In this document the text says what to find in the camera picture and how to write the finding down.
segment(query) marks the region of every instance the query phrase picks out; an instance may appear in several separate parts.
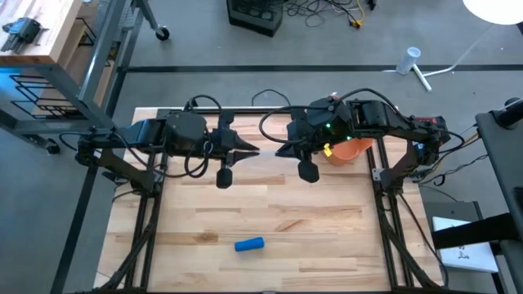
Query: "orange cup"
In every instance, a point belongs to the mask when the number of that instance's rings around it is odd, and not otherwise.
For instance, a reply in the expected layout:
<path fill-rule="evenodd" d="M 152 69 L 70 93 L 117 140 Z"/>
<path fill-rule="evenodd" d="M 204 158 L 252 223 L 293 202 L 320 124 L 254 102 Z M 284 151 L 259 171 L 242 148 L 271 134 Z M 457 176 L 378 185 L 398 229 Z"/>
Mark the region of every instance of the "orange cup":
<path fill-rule="evenodd" d="M 327 156 L 325 152 L 323 152 L 323 154 L 332 165 L 340 167 L 347 164 L 353 158 L 356 158 L 372 146 L 373 143 L 374 139 L 351 139 L 332 147 L 332 154 L 330 156 Z"/>

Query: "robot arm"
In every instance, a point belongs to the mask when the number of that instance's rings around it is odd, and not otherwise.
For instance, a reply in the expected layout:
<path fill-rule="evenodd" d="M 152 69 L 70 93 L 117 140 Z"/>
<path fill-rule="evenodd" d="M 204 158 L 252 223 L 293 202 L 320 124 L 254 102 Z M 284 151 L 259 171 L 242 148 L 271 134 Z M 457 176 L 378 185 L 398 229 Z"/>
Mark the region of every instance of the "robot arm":
<path fill-rule="evenodd" d="M 185 157 L 186 173 L 170 177 L 201 177 L 207 170 L 206 164 L 195 174 L 197 171 L 189 171 L 188 168 L 190 158 L 202 158 L 203 162 L 209 159 L 220 160 L 217 187 L 226 189 L 232 184 L 230 168 L 242 159 L 257 156 L 258 153 L 253 151 L 259 150 L 230 129 L 233 121 L 234 113 L 223 110 L 217 128 L 209 131 L 203 116 L 184 111 L 167 118 L 146 119 L 118 130 L 92 129 L 90 135 L 80 137 L 75 159 L 85 166 L 105 167 L 116 175 L 128 178 L 133 188 L 148 192 L 154 191 L 157 175 L 170 175 L 157 170 L 139 170 L 114 155 L 112 149 L 138 149 L 144 154 L 165 152 L 171 157 Z M 100 157 L 96 156 L 97 149 L 101 149 Z"/>
<path fill-rule="evenodd" d="M 299 159 L 299 175 L 310 183 L 320 178 L 318 167 L 311 161 L 312 154 L 352 138 L 396 136 L 408 141 L 407 153 L 393 168 L 379 175 L 384 190 L 401 189 L 403 179 L 416 167 L 433 164 L 438 159 L 441 132 L 446 131 L 445 126 L 431 121 L 406 118 L 378 100 L 344 102 L 327 97 L 308 107 L 290 109 L 288 140 L 279 140 L 284 145 L 276 156 Z M 265 119 L 261 120 L 261 129 Z"/>

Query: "blue foam block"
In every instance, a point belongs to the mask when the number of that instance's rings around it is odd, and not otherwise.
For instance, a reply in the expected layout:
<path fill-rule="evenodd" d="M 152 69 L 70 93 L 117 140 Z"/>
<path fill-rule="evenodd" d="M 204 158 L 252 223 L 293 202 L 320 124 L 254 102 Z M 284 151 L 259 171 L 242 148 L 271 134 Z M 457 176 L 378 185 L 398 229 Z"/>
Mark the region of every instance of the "blue foam block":
<path fill-rule="evenodd" d="M 263 248 L 265 246 L 265 242 L 263 241 L 262 237 L 252 238 L 245 241 L 240 241 L 235 243 L 235 250 L 237 252 L 242 252 L 246 250 L 253 250 L 253 249 L 259 249 Z"/>

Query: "gray floor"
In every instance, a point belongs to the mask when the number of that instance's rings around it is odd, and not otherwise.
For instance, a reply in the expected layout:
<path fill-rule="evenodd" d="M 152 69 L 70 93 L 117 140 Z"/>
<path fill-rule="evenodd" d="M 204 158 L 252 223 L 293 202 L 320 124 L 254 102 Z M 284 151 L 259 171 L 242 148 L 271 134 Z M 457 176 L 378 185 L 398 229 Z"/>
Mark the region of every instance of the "gray floor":
<path fill-rule="evenodd" d="M 461 1 L 381 1 L 360 31 L 343 16 L 326 13 L 327 23 L 308 29 L 302 18 L 284 19 L 274 38 L 229 26 L 225 2 L 154 0 L 160 23 L 172 40 L 160 43 L 143 25 L 132 65 L 393 65 L 409 46 L 422 49 L 423 65 L 451 64 L 488 27 Z M 523 36 L 515 26 L 495 26 L 466 64 L 522 64 Z M 124 126 L 136 107 L 182 106 L 197 94 L 223 105 L 250 105 L 250 97 L 271 87 L 297 105 L 333 91 L 372 87 L 393 100 L 404 114 L 443 115 L 449 129 L 470 127 L 474 115 L 521 96 L 522 72 L 456 72 L 430 78 L 427 93 L 413 76 L 394 73 L 225 73 L 141 74 L 127 76 L 114 116 Z M 1 86 L 0 107 L 7 107 Z M 266 95 L 259 105 L 281 105 Z M 58 265 L 86 169 L 67 150 L 48 157 L 0 131 L 0 292 L 46 293 Z M 449 156 L 441 170 L 482 155 L 481 143 Z M 110 213 L 113 186 L 96 182 L 67 291 L 87 290 L 96 274 Z M 463 201 L 477 200 L 485 216 L 507 210 L 488 160 L 449 177 L 442 190 Z M 447 202 L 430 190 L 427 201 Z M 493 292 L 487 274 L 451 270 L 453 289 Z"/>

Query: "black box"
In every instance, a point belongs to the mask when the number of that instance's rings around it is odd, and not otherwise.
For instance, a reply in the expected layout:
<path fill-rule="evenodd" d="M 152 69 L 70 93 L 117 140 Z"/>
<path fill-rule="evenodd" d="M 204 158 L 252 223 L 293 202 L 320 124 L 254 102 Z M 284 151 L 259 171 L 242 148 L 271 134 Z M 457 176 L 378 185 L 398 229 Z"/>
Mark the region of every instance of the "black box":
<path fill-rule="evenodd" d="M 284 0 L 226 0 L 229 23 L 273 37 L 284 14 Z"/>

